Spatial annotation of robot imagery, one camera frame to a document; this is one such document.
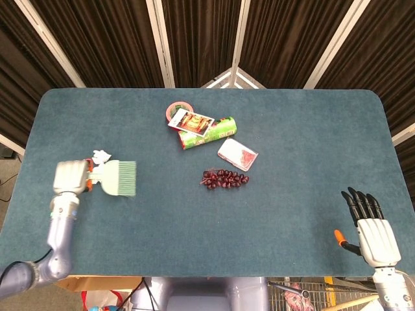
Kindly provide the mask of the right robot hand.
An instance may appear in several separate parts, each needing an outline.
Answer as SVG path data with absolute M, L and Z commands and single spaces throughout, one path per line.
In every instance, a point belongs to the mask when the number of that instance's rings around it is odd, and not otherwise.
M 361 256 L 375 269 L 394 267 L 401 260 L 395 234 L 385 219 L 381 206 L 371 194 L 364 194 L 352 187 L 341 192 L 349 207 L 353 224 L 357 230 L 359 243 L 348 242 L 344 234 L 336 229 L 336 241 L 343 249 Z

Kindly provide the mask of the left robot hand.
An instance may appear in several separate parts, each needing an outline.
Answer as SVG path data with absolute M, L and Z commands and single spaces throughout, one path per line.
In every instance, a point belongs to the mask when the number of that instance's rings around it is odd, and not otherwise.
M 89 173 L 92 170 L 93 165 L 89 159 L 59 162 L 54 175 L 54 193 L 72 192 L 79 195 L 91 191 L 93 185 Z

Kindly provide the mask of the white paper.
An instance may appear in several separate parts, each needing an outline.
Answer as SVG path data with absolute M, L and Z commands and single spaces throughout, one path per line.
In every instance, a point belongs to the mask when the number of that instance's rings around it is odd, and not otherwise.
M 96 165 L 101 165 L 110 160 L 111 154 L 104 150 L 94 150 L 92 160 Z

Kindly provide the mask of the white brush with green bristles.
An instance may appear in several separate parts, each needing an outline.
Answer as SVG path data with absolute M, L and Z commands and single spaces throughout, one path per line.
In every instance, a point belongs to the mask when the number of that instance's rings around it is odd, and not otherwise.
M 110 160 L 95 167 L 88 177 L 100 183 L 102 190 L 108 195 L 126 197 L 136 195 L 137 164 L 135 161 Z

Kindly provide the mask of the wooden stick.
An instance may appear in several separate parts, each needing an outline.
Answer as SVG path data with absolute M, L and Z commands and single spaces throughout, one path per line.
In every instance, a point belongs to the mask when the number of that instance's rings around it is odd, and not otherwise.
M 365 303 L 369 303 L 374 300 L 377 300 L 378 298 L 379 298 L 378 295 L 368 295 L 368 296 L 361 297 L 361 298 L 358 298 L 352 301 L 340 303 L 339 305 L 324 308 L 322 311 L 339 311 L 345 308 L 351 308 L 354 306 L 363 305 Z

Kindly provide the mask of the brown cardboard box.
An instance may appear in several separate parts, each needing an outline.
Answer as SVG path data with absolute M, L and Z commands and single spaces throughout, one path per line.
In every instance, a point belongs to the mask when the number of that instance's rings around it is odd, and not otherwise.
M 138 276 L 98 276 L 71 275 L 56 283 L 56 285 L 71 292 L 95 290 L 131 290 L 140 282 Z

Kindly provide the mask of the pink tape roll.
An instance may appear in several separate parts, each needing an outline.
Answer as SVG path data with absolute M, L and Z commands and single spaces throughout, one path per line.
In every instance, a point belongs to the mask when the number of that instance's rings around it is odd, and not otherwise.
M 166 119 L 170 122 L 179 109 L 194 112 L 192 105 L 184 101 L 176 101 L 169 105 L 165 112 Z

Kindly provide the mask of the red and white bag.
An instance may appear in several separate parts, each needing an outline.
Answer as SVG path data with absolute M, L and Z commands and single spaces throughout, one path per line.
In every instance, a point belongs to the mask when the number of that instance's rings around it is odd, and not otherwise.
M 124 297 L 121 292 L 114 290 L 82 291 L 83 311 L 117 311 Z

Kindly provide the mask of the blue table mat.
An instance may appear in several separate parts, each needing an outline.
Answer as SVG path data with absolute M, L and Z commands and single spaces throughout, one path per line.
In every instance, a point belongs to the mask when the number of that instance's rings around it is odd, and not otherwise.
M 218 141 L 183 150 L 169 104 L 233 117 L 236 141 L 257 152 L 249 182 L 201 184 L 231 165 Z M 369 90 L 52 89 L 42 97 L 0 232 L 0 268 L 47 252 L 60 161 L 105 150 L 137 163 L 136 195 L 100 187 L 80 196 L 71 248 L 77 275 L 367 276 L 340 248 L 356 228 L 342 193 L 379 202 L 396 236 L 398 268 L 415 274 L 415 212 L 383 105 Z

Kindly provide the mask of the green cylindrical snack can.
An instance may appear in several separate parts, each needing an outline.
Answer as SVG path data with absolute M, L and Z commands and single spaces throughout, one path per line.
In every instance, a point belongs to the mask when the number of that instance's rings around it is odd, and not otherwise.
M 178 137 L 183 150 L 210 143 L 236 134 L 237 125 L 233 117 L 216 120 L 205 136 L 197 136 L 191 132 L 179 131 Z

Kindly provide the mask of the bunch of dark red grapes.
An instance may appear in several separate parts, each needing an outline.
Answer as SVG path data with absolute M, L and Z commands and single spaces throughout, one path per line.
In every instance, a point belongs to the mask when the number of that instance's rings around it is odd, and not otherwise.
M 224 169 L 205 170 L 202 173 L 200 184 L 208 190 L 239 188 L 247 184 L 250 177 L 236 171 Z

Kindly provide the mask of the white and red flat packet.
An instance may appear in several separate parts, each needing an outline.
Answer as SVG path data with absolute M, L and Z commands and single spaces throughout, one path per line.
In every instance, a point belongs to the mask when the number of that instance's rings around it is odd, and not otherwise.
M 220 158 L 244 172 L 249 171 L 258 156 L 257 152 L 232 138 L 228 138 L 223 142 L 217 154 Z

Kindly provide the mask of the lavender robot torso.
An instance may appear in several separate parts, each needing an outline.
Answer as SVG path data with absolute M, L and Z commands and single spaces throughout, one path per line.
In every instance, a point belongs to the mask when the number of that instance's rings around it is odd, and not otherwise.
M 264 277 L 147 277 L 131 311 L 269 311 Z

